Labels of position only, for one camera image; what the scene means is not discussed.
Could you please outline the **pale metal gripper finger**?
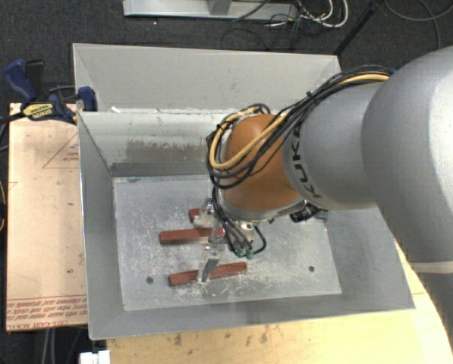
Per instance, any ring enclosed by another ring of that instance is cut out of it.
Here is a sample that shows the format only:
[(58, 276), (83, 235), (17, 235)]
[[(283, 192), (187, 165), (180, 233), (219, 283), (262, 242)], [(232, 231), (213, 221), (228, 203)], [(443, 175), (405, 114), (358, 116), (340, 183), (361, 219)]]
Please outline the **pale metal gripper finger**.
[(217, 267), (221, 258), (221, 251), (218, 246), (206, 245), (203, 247), (201, 260), (197, 273), (197, 281), (206, 283)]
[(206, 198), (201, 207), (192, 210), (192, 224), (195, 228), (210, 228), (213, 226), (214, 220), (211, 198)]

